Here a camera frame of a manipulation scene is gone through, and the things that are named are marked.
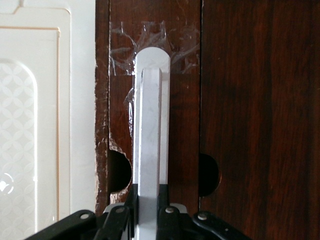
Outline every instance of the white plastic bracket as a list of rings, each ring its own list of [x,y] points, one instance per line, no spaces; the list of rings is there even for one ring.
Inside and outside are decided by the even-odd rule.
[[[168,183],[170,57],[157,47],[135,59],[133,183],[138,184],[135,240],[156,240],[159,184]]]

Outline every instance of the brown wooden surface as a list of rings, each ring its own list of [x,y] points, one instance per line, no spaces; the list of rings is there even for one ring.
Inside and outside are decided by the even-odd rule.
[[[161,23],[170,30],[169,50],[183,48],[179,28],[194,25],[200,29],[201,3],[168,0],[111,0],[110,22],[123,26],[127,35],[138,42],[142,22]],[[132,48],[132,42],[121,34],[110,36],[111,50]],[[132,86],[133,77],[123,72],[111,72],[109,82],[109,148],[132,160],[132,142],[128,114],[124,100]],[[170,130],[169,130],[169,189],[171,201],[185,204],[191,213],[198,210],[198,154],[200,75],[199,66],[188,74],[171,75]],[[112,201],[123,201],[127,190],[112,194]]]
[[[320,3],[205,0],[200,200],[259,240],[320,239]]]
[[[109,0],[96,0],[96,71],[95,71],[95,144],[97,196],[95,211],[102,214],[109,203],[107,188],[108,150],[108,62],[109,62]]]

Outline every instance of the clear tape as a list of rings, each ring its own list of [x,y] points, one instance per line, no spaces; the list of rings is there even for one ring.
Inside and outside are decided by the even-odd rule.
[[[172,74],[190,74],[200,65],[200,30],[195,23],[166,29],[164,21],[110,23],[110,76],[134,76],[135,58],[147,47],[166,51]]]

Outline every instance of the white panel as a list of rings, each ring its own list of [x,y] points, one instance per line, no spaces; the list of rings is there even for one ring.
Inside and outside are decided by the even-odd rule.
[[[0,166],[8,185],[0,193],[0,232],[18,239],[58,214],[58,31],[0,28],[0,35]]]
[[[0,15],[0,240],[70,213],[69,26],[62,9]]]
[[[19,7],[20,0],[0,0],[0,14],[12,14]]]
[[[67,9],[71,15],[70,210],[94,211],[95,0],[22,0],[25,7]]]

